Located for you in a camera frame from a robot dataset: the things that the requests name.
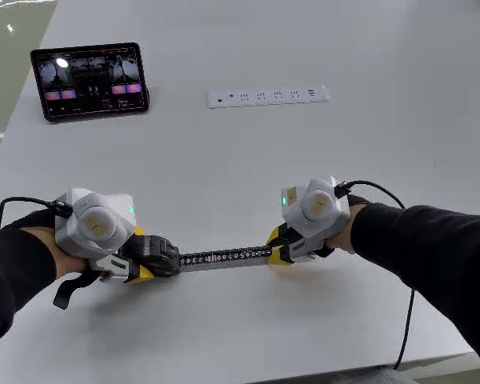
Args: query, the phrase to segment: gray floor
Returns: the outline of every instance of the gray floor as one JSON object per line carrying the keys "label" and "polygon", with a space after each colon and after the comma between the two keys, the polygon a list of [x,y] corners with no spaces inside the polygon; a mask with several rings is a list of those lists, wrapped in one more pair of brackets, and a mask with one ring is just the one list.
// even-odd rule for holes
{"label": "gray floor", "polygon": [[[29,52],[39,46],[55,7],[53,0],[0,0],[0,142],[30,70]],[[449,364],[421,363],[419,365],[428,368],[414,368],[409,371],[409,376],[420,378],[421,384],[480,384],[480,364],[472,363],[472,358]],[[448,374],[459,371],[460,366],[463,372]],[[334,377],[335,374],[329,374],[277,383],[315,384],[328,382]]]}

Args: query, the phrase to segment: black strap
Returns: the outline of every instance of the black strap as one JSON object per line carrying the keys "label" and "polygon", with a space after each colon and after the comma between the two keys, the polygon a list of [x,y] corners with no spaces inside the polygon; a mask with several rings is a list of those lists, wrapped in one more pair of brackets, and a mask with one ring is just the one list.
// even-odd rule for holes
{"label": "black strap", "polygon": [[59,286],[54,298],[54,305],[61,310],[65,310],[70,304],[71,295],[78,288],[90,286],[102,273],[99,270],[92,270],[89,266],[84,269],[82,274],[73,280],[65,280]]}

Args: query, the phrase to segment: person's right hand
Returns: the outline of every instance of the person's right hand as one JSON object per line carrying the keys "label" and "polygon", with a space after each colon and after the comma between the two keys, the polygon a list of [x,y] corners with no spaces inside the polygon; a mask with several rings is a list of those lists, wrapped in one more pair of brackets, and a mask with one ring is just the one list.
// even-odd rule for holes
{"label": "person's right hand", "polygon": [[365,206],[366,204],[357,204],[350,207],[350,220],[346,227],[343,228],[339,234],[334,235],[332,238],[326,239],[326,245],[329,248],[340,248],[351,254],[355,253],[354,248],[352,247],[352,241],[350,240],[352,224],[354,224],[356,216]]}

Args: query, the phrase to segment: person's left hand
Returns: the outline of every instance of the person's left hand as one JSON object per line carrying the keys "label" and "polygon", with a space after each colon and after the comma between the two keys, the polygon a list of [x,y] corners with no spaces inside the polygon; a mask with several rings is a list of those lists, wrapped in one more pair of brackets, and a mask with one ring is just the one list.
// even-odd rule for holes
{"label": "person's left hand", "polygon": [[36,210],[31,214],[12,222],[2,228],[18,228],[41,240],[50,250],[57,268],[57,278],[69,272],[82,272],[87,267],[87,260],[69,256],[55,242],[55,215],[51,210]]}
{"label": "person's left hand", "polygon": [[82,272],[86,268],[86,259],[69,256],[57,246],[55,243],[55,231],[53,229],[46,228],[45,226],[32,226],[21,229],[35,236],[48,247],[51,255],[54,257],[55,267],[57,268],[57,278],[61,278],[70,272]]}

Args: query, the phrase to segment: tablet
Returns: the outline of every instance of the tablet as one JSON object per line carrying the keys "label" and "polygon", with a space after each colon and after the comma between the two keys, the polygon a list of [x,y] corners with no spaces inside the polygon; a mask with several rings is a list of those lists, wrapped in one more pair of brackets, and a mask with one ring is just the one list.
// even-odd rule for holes
{"label": "tablet", "polygon": [[33,50],[30,59],[49,121],[144,112],[149,107],[135,42]]}

